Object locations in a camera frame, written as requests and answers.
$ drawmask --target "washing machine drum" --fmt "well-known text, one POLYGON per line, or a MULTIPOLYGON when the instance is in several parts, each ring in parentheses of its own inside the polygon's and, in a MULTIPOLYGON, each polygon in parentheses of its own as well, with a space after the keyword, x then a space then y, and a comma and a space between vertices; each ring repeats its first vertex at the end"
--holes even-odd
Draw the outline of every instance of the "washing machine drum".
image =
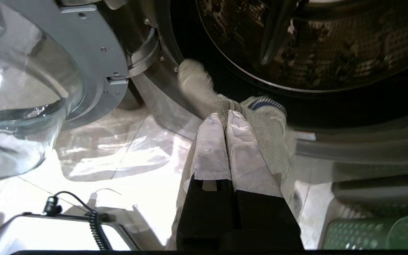
POLYGON ((203 62, 218 92, 269 95, 292 126, 408 116, 408 1, 171 1, 171 21, 181 53, 203 62))

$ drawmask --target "washing machine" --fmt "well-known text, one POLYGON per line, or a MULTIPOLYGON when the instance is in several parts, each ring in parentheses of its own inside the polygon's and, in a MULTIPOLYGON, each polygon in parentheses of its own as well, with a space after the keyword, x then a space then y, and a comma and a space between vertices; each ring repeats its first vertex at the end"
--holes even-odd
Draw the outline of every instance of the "washing machine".
POLYGON ((1 38, 0 60, 63 99, 8 107, 31 121, 60 101, 49 134, 142 98, 158 124, 193 139, 202 119, 177 85, 193 58, 216 92, 285 106, 297 155, 331 164, 331 176, 408 173, 408 1, 0 0, 1 38))

